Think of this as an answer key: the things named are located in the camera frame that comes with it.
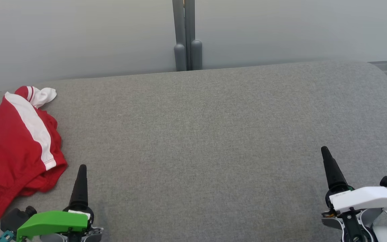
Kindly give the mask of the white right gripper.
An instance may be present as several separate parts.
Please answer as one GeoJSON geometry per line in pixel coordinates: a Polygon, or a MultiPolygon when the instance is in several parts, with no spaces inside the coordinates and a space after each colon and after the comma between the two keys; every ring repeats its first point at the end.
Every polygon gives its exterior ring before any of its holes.
{"type": "Polygon", "coordinates": [[[387,227],[375,226],[387,213],[387,188],[363,187],[348,191],[348,184],[328,147],[321,147],[330,191],[345,191],[329,197],[329,212],[322,214],[326,227],[341,230],[341,242],[387,242],[387,227]]]}

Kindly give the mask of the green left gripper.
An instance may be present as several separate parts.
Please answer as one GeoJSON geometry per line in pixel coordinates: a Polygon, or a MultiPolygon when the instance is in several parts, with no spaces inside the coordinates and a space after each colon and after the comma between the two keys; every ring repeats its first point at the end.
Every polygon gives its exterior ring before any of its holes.
{"type": "Polygon", "coordinates": [[[87,166],[80,165],[69,206],[64,210],[37,213],[17,230],[16,242],[39,237],[41,242],[101,242],[102,227],[94,227],[88,207],[87,166]]]}

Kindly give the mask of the grey fabric sofa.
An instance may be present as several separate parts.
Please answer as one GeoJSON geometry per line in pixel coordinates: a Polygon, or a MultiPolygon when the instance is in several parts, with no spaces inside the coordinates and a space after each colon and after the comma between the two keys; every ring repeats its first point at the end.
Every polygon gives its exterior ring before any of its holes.
{"type": "Polygon", "coordinates": [[[103,242],[339,242],[321,223],[321,147],[349,185],[387,175],[387,76],[354,61],[46,81],[69,164],[54,189],[12,202],[69,203],[81,164],[103,242]]]}

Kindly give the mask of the grey door frame post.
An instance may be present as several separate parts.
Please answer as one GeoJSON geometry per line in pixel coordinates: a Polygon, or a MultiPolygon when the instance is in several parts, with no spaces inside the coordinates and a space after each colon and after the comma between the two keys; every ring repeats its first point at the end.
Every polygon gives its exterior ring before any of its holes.
{"type": "Polygon", "coordinates": [[[196,39],[195,0],[172,0],[176,71],[203,69],[203,45],[196,39]]]}

